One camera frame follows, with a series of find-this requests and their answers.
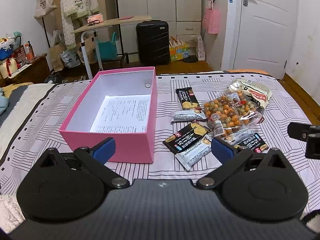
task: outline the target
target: bed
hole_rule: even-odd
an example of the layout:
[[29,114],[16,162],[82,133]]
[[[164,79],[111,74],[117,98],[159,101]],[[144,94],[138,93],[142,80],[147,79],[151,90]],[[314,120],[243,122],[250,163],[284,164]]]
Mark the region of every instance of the bed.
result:
[[[219,167],[210,153],[184,171],[173,154],[162,144],[187,122],[170,123],[171,111],[180,110],[176,88],[191,86],[203,105],[218,97],[235,78],[247,78],[267,85],[273,95],[264,112],[265,121],[252,128],[269,147],[278,147],[293,165],[308,192],[305,212],[320,208],[320,161],[306,159],[306,143],[293,140],[286,132],[290,122],[310,123],[304,112],[281,84],[272,76],[256,72],[213,72],[165,74],[156,77],[158,102],[155,135],[155,157],[152,164],[112,163],[105,165],[128,179],[191,179],[196,181]],[[81,81],[67,84],[21,86],[10,96],[10,108],[0,116],[0,192],[15,194],[32,165],[48,147],[71,152],[59,133],[67,113],[89,84]]]

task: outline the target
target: plastic bottle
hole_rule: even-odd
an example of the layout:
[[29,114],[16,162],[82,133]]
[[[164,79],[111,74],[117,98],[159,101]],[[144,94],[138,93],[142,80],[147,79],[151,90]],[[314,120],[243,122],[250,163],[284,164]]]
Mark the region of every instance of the plastic bottle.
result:
[[27,60],[32,60],[34,57],[32,55],[31,49],[29,47],[29,44],[25,44],[24,46],[25,46]]
[[33,52],[33,47],[30,43],[30,41],[28,41],[28,45],[29,45],[29,48],[30,48],[30,52],[32,53],[32,56],[35,57],[35,53]]

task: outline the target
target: hanging clothes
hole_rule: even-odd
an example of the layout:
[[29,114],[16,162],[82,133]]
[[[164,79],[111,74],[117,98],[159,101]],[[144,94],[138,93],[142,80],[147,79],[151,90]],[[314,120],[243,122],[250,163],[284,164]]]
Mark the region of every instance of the hanging clothes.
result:
[[72,19],[78,19],[99,11],[97,0],[60,0],[62,28],[65,43],[68,49],[76,46],[76,37]]

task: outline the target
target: white wardrobe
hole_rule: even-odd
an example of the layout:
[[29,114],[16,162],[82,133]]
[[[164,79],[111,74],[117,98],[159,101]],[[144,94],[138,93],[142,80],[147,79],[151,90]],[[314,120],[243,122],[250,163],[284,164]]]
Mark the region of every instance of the white wardrobe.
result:
[[[169,35],[187,41],[201,31],[201,0],[118,0],[119,16],[151,15],[153,20],[166,21]],[[124,52],[138,52],[136,24],[121,26]],[[138,60],[137,54],[130,61]]]

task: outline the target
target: wooden floor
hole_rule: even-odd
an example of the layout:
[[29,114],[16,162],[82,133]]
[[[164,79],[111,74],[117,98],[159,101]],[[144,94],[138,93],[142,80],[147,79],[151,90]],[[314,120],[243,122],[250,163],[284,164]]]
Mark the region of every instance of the wooden floor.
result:
[[[142,64],[140,62],[132,62],[129,64],[124,63],[123,67],[140,67]],[[104,63],[104,70],[116,69],[120,68],[119,62],[112,63]],[[92,75],[95,76],[99,71],[98,64],[91,65]],[[170,62],[168,65],[156,66],[156,74],[182,74],[182,73],[198,73],[198,72],[208,72],[213,71],[212,68],[207,64],[206,61],[198,61],[195,63],[185,63],[181,60]],[[62,78],[67,79],[69,82],[73,82],[74,80],[79,80],[81,76],[87,76],[86,69],[84,65],[80,65],[79,67],[74,67],[71,69],[64,69],[61,71]],[[303,112],[309,118],[310,122],[314,125],[320,125],[320,115],[316,115],[314,113],[315,106],[312,106],[310,109],[310,99],[307,98],[305,91],[299,91],[299,86],[294,86],[292,82],[288,82],[287,79],[279,80],[280,84],[284,87],[284,89],[292,96],[292,98],[298,103]]]

